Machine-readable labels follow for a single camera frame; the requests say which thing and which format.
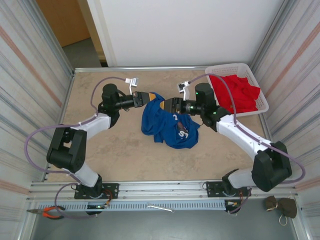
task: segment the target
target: wooden door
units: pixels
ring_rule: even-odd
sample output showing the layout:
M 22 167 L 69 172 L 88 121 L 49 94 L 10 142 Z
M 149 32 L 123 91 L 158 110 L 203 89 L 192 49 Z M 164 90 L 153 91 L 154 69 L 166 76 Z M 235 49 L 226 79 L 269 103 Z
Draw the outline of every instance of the wooden door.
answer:
M 77 0 L 36 0 L 62 47 L 90 38 Z

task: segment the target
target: beige table surface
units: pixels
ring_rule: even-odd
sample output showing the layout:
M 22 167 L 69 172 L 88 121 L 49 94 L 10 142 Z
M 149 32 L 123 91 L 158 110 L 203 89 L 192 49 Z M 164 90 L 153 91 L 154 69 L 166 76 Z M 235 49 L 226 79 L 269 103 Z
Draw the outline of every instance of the beige table surface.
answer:
M 105 77 L 138 77 L 135 91 L 156 92 L 164 98 L 181 97 L 177 83 L 191 80 L 204 71 L 133 71 L 77 73 L 68 102 L 65 124 L 83 121 L 94 114 L 90 96 L 94 86 Z M 206 82 L 204 77 L 196 83 Z M 102 83 L 94 96 L 96 106 L 102 101 L 102 87 L 114 83 L 129 94 L 129 85 L 121 80 Z M 190 99 L 195 99 L 194 87 Z M 173 181 L 220 179 L 229 171 L 252 167 L 249 156 L 230 139 L 205 125 L 199 128 L 199 141 L 191 149 L 173 149 L 165 143 L 155 143 L 153 136 L 141 132 L 144 107 L 120 111 L 120 118 L 111 129 L 100 132 L 86 145 L 87 164 L 102 176 L 103 181 Z M 201 124 L 199 116 L 192 119 Z M 257 115 L 240 117 L 246 127 L 263 136 Z M 49 174 L 49 182 L 69 182 L 65 174 Z

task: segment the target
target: gray floor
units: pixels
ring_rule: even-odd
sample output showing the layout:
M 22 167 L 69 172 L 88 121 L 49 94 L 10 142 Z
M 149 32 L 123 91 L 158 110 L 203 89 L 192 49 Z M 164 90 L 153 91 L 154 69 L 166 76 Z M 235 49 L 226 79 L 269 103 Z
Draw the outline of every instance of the gray floor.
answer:
M 91 38 L 65 46 L 62 49 L 74 68 L 101 68 Z
M 292 221 L 278 223 L 280 212 L 266 212 L 252 199 L 238 216 L 224 211 L 103 212 L 86 220 L 39 216 L 33 240 L 295 240 Z

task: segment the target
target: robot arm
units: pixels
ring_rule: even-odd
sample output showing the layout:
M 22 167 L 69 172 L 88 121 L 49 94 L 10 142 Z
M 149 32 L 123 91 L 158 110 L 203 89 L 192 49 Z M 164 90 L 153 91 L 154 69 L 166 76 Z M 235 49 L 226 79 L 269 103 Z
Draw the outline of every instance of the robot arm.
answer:
M 231 139 L 250 156 L 253 160 L 252 168 L 235 169 L 222 178 L 227 193 L 234 189 L 253 186 L 268 192 L 292 175 L 289 159 L 261 144 L 271 145 L 287 153 L 287 148 L 282 142 L 272 143 L 240 122 L 235 123 L 233 115 L 216 104 L 214 91 L 208 83 L 196 85 L 195 93 L 196 100 L 170 98 L 163 101 L 160 107 L 170 113 L 200 115 L 207 127 Z
M 47 162 L 73 174 L 86 195 L 97 198 L 102 194 L 102 178 L 85 162 L 87 140 L 101 131 L 112 128 L 119 119 L 119 110 L 139 108 L 156 96 L 148 92 L 133 92 L 125 95 L 114 84 L 103 87 L 102 102 L 98 113 L 86 124 L 77 127 L 57 128 L 53 134 L 46 156 Z

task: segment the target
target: red cloth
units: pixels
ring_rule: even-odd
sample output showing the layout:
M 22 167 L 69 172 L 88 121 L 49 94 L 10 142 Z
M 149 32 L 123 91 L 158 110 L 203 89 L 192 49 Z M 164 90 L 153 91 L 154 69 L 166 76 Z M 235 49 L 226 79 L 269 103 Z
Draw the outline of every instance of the red cloth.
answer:
M 230 75 L 223 76 L 222 78 L 231 91 L 237 113 L 258 110 L 256 100 L 260 94 L 259 87 L 251 86 L 246 77 L 241 78 L 237 75 Z M 210 81 L 219 105 L 233 114 L 234 110 L 226 86 L 215 76 L 210 76 Z

